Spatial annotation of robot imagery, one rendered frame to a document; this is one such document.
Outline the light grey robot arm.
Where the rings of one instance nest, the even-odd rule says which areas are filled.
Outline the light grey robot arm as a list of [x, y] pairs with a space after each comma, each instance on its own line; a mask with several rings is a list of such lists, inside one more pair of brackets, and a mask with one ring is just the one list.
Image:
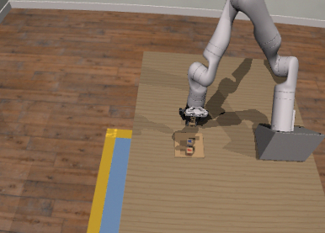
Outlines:
[[299, 61], [295, 56], [278, 55], [281, 36], [264, 0], [226, 0], [216, 30], [203, 52], [203, 57], [208, 61], [209, 66], [197, 61], [188, 69], [189, 108], [186, 109], [185, 114], [194, 117], [207, 116], [207, 110], [203, 109], [207, 87], [215, 80], [217, 67], [230, 42], [233, 20], [239, 11], [245, 13], [252, 21], [254, 38], [264, 52], [272, 72], [277, 77], [286, 77], [284, 82], [274, 86], [270, 129], [293, 131]]

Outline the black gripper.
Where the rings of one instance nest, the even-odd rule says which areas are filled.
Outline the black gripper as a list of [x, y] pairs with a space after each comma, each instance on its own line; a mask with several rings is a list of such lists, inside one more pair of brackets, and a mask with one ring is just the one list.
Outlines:
[[[182, 120], [186, 120], [186, 124], [189, 126], [189, 119], [190, 119], [191, 117], [194, 117], [194, 116], [185, 116], [184, 112], [185, 112], [186, 109], [188, 109], [188, 108], [189, 108], [188, 104], [186, 105], [185, 109], [181, 109], [181, 108], [180, 108], [180, 109], [179, 109], [179, 114], [180, 114]], [[207, 110], [207, 111], [208, 111], [208, 110]], [[208, 115], [207, 115], [207, 117], [208, 117], [208, 116], [209, 116], [209, 111], [208, 111]], [[202, 122], [202, 121], [204, 121], [207, 117], [196, 117], [196, 119], [195, 119], [195, 126], [198, 125], [199, 121]]]

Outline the tan square mat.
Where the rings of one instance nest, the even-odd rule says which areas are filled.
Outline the tan square mat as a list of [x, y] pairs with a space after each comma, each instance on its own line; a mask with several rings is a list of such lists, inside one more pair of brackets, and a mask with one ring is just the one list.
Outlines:
[[[193, 139], [192, 156], [186, 156], [186, 139]], [[202, 133], [174, 132], [174, 157], [205, 158]]]

